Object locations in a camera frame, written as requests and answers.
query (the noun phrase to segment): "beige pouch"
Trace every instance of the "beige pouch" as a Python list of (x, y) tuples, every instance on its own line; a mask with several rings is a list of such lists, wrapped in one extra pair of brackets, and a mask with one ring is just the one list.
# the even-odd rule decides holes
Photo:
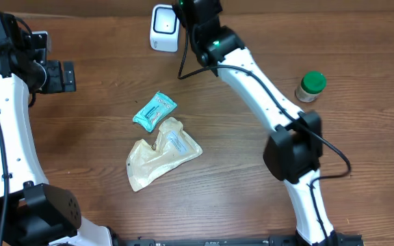
[(139, 191), (156, 178), (202, 153), (202, 148), (183, 131), (182, 123), (171, 117), (159, 127), (153, 147), (141, 139), (130, 151), (126, 164), (131, 188)]

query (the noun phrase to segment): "wet wipe packet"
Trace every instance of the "wet wipe packet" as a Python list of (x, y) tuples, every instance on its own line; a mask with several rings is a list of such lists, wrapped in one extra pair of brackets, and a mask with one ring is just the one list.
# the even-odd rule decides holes
[(133, 122), (140, 124), (151, 133), (156, 124), (176, 107), (177, 104), (167, 95), (157, 92), (150, 102), (133, 117)]

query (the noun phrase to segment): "wood grain surface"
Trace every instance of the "wood grain surface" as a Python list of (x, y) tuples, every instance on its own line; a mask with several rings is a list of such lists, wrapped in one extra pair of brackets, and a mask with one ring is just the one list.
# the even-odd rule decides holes
[[(223, 16), (276, 86), (347, 154), (352, 175), (322, 182), (339, 232), (365, 244), (394, 245), (394, 12)], [(39, 95), (30, 110), (41, 166), (70, 189), (91, 221), (125, 239), (262, 237), (291, 234), (296, 218), (286, 188), (263, 163), (267, 136), (244, 102), (207, 72), (178, 81), (178, 53), (153, 51), (150, 17), (30, 20), (53, 39), (51, 59), (73, 60), (77, 92)], [(199, 68), (190, 52), (185, 72)], [(294, 89), (308, 71), (328, 78), (310, 104)], [(132, 117), (161, 90), (171, 115), (203, 155), (134, 193), (124, 162), (135, 141), (153, 143)], [(344, 170), (329, 149), (323, 174)]]
[[(175, 0), (0, 0), (0, 10), (62, 16), (146, 16)], [(394, 0), (221, 0), (224, 14), (394, 11)]]

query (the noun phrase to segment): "green lid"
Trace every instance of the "green lid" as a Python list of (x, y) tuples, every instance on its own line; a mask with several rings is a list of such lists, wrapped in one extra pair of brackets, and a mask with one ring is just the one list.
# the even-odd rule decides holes
[(318, 94), (326, 87), (326, 78), (321, 72), (312, 71), (305, 75), (300, 84), (309, 94)]

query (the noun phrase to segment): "black cable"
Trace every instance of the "black cable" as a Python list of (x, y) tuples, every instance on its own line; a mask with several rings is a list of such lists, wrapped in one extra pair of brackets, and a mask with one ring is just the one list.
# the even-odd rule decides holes
[(3, 244), (3, 235), (4, 235), (4, 227), (5, 220), (7, 217), (7, 207), (8, 207), (8, 195), (9, 195), (9, 173), (8, 173), (8, 165), (7, 165), (7, 156), (5, 155), (5, 144), (3, 137), (3, 130), (1, 128), (0, 123), (0, 151), (1, 151), (1, 161), (3, 165), (3, 179), (4, 179), (4, 201), (3, 201), (3, 209), (1, 211), (1, 222), (0, 222), (0, 246)]
[(179, 68), (179, 74), (177, 75), (178, 79), (181, 79), (182, 76), (182, 70), (183, 70), (183, 65), (185, 65), (185, 60), (186, 60), (186, 53), (188, 51), (188, 28), (186, 29), (186, 38), (185, 38), (185, 50), (183, 51), (183, 57), (182, 57), (182, 62), (181, 62), (181, 67)]
[(313, 179), (311, 181), (311, 183), (309, 185), (311, 199), (313, 201), (314, 210), (315, 210), (315, 213), (317, 215), (317, 220), (318, 220), (318, 222), (320, 224), (322, 232), (324, 233), (325, 244), (328, 245), (328, 240), (329, 240), (328, 234), (326, 233), (325, 226), (323, 224), (323, 221), (321, 220), (319, 209), (317, 207), (317, 202), (315, 200), (314, 182), (316, 182), (318, 180), (325, 180), (325, 179), (332, 179), (332, 178), (343, 178), (343, 177), (349, 175), (350, 172), (352, 171), (349, 159), (337, 147), (333, 146), (330, 142), (326, 141), (325, 139), (323, 139), (319, 135), (315, 134), (313, 131), (309, 130), (307, 127), (305, 127), (301, 123), (297, 122), (296, 119), (291, 117), (291, 115), (289, 115), (287, 113), (287, 111), (284, 109), (284, 107), (282, 107), (282, 105), (280, 105), (280, 103), (276, 100), (276, 98), (274, 97), (273, 93), (267, 88), (267, 86), (265, 86), (264, 82), (262, 82), (262, 80), (258, 76), (256, 76), (252, 71), (249, 71), (249, 70), (247, 70), (245, 68), (241, 68), (241, 67), (238, 67), (238, 66), (217, 65), (217, 66), (210, 66), (210, 67), (206, 67), (206, 68), (201, 68), (201, 69), (198, 69), (196, 71), (193, 71), (193, 72), (191, 72), (189, 74), (186, 74), (186, 75), (183, 75), (182, 77), (180, 77), (181, 71), (182, 71), (182, 68), (183, 68), (182, 65), (185, 63), (185, 59), (186, 59), (186, 52), (187, 52), (186, 49), (187, 49), (187, 44), (185, 45), (184, 56), (182, 58), (182, 64), (181, 64), (181, 69), (179, 70), (179, 77), (178, 77), (178, 79), (183, 80), (183, 79), (189, 78), (191, 76), (194, 76), (196, 74), (199, 74), (201, 72), (205, 72), (205, 71), (208, 71), (208, 70), (217, 70), (217, 69), (220, 69), (220, 68), (233, 69), (233, 70), (237, 70), (237, 71), (240, 71), (240, 72), (244, 72), (248, 76), (251, 76), (253, 79), (255, 79), (261, 85), (261, 87), (265, 90), (265, 92), (267, 92), (267, 94), (272, 99), (273, 103), (276, 105), (276, 107), (280, 110), (281, 113), (283, 113), (297, 127), (301, 128), (303, 131), (305, 131), (309, 135), (311, 135), (311, 136), (315, 137), (316, 139), (318, 139), (319, 141), (321, 141), (324, 145), (328, 146), (332, 151), (334, 151), (336, 154), (338, 154), (344, 160), (344, 162), (346, 163), (346, 166), (347, 166), (347, 171), (346, 172), (344, 172), (342, 174), (338, 174), (338, 175), (321, 176), (319, 178), (315, 178), (315, 179)]
[(33, 93), (31, 93), (31, 101), (30, 101), (30, 103), (28, 104), (28, 107), (33, 107), (33, 105), (34, 105), (35, 102), (36, 102), (36, 93), (33, 92)]
[(15, 19), (26, 28), (26, 30), (28, 31), (28, 33), (31, 36), (33, 35), (33, 32), (31, 31), (30, 27), (27, 25), (27, 23), (23, 19), (21, 19), (19, 17), (15, 17)]

